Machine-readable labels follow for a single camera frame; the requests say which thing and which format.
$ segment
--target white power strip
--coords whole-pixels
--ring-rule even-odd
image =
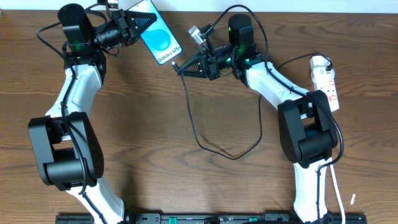
[[[314,56],[310,60],[311,79],[315,90],[326,93],[331,112],[339,109],[335,85],[335,70],[326,71],[330,64],[323,56]]]

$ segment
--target smartphone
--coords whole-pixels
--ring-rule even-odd
[[[151,0],[143,0],[128,10],[156,14],[157,20],[141,34],[141,38],[157,63],[163,65],[182,52],[180,44],[167,27],[167,24]]]

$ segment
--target wooden table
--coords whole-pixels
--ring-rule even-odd
[[[181,63],[196,51],[187,30],[219,12],[163,12],[183,47]],[[216,46],[228,42],[227,14],[216,27]],[[271,61],[319,51],[336,70],[341,109],[333,116],[345,137],[336,165],[347,212],[364,212],[369,223],[398,219],[398,17],[367,14],[257,13],[269,38]],[[5,11],[0,18],[0,222],[53,223],[59,213],[86,210],[66,192],[39,177],[27,132],[63,85],[63,61],[35,36],[57,22],[55,11]],[[264,40],[257,24],[257,49]],[[60,27],[43,36],[59,49]],[[309,58],[281,72],[313,89]],[[104,175],[134,212],[263,213],[290,210],[295,197],[292,164],[279,143],[276,110],[262,102],[264,136],[238,161],[201,150],[193,138],[181,80],[170,63],[160,66],[140,40],[107,58],[108,72],[90,114],[105,157]],[[215,81],[186,78],[200,141],[232,155],[259,137],[258,93],[230,75]],[[354,204],[350,204],[356,194]],[[339,212],[331,177],[326,204]]]

